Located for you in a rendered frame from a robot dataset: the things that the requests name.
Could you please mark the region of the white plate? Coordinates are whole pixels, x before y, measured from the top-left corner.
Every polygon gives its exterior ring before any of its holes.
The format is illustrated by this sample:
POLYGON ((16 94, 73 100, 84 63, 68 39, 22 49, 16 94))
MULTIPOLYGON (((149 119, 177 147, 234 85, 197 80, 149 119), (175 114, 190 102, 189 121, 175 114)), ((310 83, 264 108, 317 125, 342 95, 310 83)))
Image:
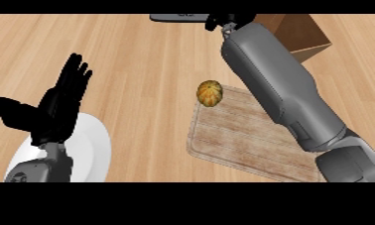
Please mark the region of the white plate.
POLYGON ((65 141, 73 159, 71 182, 104 182, 110 162, 110 139, 102 121, 87 113, 78 115, 75 131, 65 141))

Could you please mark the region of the pale wooden cutting board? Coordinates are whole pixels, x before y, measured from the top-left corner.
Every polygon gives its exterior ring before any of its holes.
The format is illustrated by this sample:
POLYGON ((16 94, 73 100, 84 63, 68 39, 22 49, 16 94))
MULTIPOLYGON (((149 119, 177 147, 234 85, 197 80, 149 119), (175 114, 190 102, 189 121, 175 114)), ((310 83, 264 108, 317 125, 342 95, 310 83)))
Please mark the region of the pale wooden cutting board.
POLYGON ((196 103, 187 134, 190 156, 277 181, 323 182, 288 129, 270 119, 245 89, 224 85, 214 107, 196 103))

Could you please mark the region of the dark grey flat appliance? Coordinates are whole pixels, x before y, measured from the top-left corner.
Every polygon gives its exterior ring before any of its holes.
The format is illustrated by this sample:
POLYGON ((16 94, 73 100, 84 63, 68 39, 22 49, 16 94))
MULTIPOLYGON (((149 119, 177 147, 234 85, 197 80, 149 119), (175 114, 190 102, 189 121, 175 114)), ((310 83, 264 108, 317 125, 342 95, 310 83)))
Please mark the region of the dark grey flat appliance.
POLYGON ((165 23, 203 23, 208 19, 206 14, 150 14, 149 19, 165 23))

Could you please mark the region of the brown cardboard box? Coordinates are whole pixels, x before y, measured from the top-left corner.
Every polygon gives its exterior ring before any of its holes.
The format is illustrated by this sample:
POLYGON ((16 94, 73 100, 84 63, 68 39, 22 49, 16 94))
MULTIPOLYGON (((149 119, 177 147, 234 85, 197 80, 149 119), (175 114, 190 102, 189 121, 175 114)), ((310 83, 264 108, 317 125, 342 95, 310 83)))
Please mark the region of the brown cardboard box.
POLYGON ((258 14, 254 22, 265 26, 298 62, 308 60, 330 46, 308 14, 258 14))

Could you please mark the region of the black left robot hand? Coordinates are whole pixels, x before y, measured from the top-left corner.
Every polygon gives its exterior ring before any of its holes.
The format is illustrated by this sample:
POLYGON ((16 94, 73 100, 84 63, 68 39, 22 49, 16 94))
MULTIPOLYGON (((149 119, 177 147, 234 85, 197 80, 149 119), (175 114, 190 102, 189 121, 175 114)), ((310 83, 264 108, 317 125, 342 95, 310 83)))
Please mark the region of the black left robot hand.
POLYGON ((71 137, 91 75, 82 56, 71 54, 37 107, 0 97, 0 120, 9 128, 31 133, 32 146, 60 144, 71 137))

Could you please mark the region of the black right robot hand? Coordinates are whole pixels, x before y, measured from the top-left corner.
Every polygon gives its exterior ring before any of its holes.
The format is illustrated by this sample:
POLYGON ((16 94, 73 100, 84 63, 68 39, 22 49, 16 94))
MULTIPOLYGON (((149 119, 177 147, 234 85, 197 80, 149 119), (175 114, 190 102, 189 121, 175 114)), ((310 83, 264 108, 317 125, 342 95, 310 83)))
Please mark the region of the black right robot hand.
POLYGON ((257 14, 209 14, 205 21, 205 29, 212 32, 218 26, 224 27, 227 24, 234 24, 234 29, 240 29, 255 19, 257 14))

